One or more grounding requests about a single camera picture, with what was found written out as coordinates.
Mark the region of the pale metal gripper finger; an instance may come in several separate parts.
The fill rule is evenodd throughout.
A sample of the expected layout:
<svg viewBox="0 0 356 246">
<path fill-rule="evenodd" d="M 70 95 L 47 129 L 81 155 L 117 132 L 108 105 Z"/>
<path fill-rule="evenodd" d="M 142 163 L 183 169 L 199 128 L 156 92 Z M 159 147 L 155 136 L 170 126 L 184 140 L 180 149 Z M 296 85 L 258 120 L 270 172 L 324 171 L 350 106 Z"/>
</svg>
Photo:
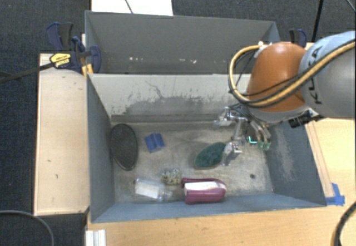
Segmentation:
<svg viewBox="0 0 356 246">
<path fill-rule="evenodd" d="M 223 166 L 229 166 L 231 161 L 235 160 L 240 154 L 242 150 L 237 141 L 228 142 L 222 153 L 222 161 L 221 164 Z"/>
<path fill-rule="evenodd" d="M 229 107 L 224 107 L 222 112 L 220 112 L 217 116 L 217 119 L 214 120 L 213 125 L 215 127 L 228 127 L 232 124 L 231 118 L 230 118 L 230 108 Z"/>
</svg>

